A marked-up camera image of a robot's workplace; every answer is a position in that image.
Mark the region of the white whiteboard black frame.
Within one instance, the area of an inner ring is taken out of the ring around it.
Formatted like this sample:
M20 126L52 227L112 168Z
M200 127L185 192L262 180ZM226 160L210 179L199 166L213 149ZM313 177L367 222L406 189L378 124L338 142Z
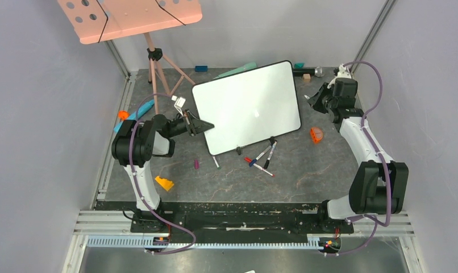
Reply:
M209 154L301 128L292 68L284 60L192 87L199 118L214 125L204 133Z

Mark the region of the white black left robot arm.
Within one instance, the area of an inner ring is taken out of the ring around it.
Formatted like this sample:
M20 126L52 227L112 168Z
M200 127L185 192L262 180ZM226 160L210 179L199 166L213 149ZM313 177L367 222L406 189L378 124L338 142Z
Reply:
M144 221L152 231L165 228L166 215L157 211L161 197L151 173L151 159L172 157L176 145L173 137L185 133L195 136L214 128L214 124L199 119L189 110L184 110L175 119L156 114L146 121L127 119L122 122L111 144L111 154L131 180L136 207L142 211L152 210Z

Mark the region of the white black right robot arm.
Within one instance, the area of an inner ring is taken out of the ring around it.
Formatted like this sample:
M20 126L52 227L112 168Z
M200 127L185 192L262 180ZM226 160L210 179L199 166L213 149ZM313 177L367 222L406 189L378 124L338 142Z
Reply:
M321 204L316 223L323 232L333 231L339 220L377 214L390 217L403 208L408 166L396 162L375 139L363 110L356 107L357 88L354 79L336 78L307 98L313 110L329 114L359 165L348 194Z

